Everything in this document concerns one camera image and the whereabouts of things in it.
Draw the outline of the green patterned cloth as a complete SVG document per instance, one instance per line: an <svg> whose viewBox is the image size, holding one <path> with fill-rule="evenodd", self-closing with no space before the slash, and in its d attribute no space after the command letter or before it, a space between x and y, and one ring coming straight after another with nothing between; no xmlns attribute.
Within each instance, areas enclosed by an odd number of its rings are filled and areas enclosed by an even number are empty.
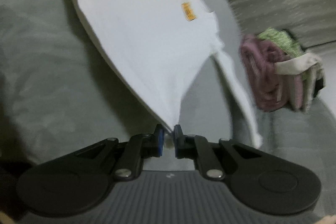
<svg viewBox="0 0 336 224"><path fill-rule="evenodd" d="M290 36L290 33L286 30L278 31L274 28L267 28L264 32L257 35L261 40L269 40L276 46L278 46L286 57L289 57L289 61L293 61L294 58L301 57L305 54L301 46L294 38ZM308 73L305 71L299 71L298 69L290 69L292 65L281 65L281 61L278 61L275 65L276 72L279 75L296 75L297 73L302 76L303 80L308 79Z"/></svg>

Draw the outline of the white printed t-shirt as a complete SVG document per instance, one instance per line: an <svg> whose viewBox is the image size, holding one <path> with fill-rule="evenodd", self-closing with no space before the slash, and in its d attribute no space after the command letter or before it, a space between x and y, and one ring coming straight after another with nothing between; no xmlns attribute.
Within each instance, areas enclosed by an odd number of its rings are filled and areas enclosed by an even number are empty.
<svg viewBox="0 0 336 224"><path fill-rule="evenodd" d="M213 58L247 123L262 144L255 111L224 50L216 14L204 0L75 0L79 18L110 67L167 128L179 121L182 99Z"/></svg>

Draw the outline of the grey bed sheet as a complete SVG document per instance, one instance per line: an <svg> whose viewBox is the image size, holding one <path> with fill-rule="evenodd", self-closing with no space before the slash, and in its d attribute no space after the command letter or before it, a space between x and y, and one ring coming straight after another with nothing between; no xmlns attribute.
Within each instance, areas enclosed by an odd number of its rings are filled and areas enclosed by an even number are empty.
<svg viewBox="0 0 336 224"><path fill-rule="evenodd" d="M238 26L226 0L205 0L233 37L225 47L238 79ZM315 99L309 114L256 110L267 153L335 172L335 118ZM1 150L40 164L107 137L152 133L157 121L110 69L84 30L72 0L1 0ZM203 65L182 102L185 134L251 145L248 128L214 59Z"/></svg>

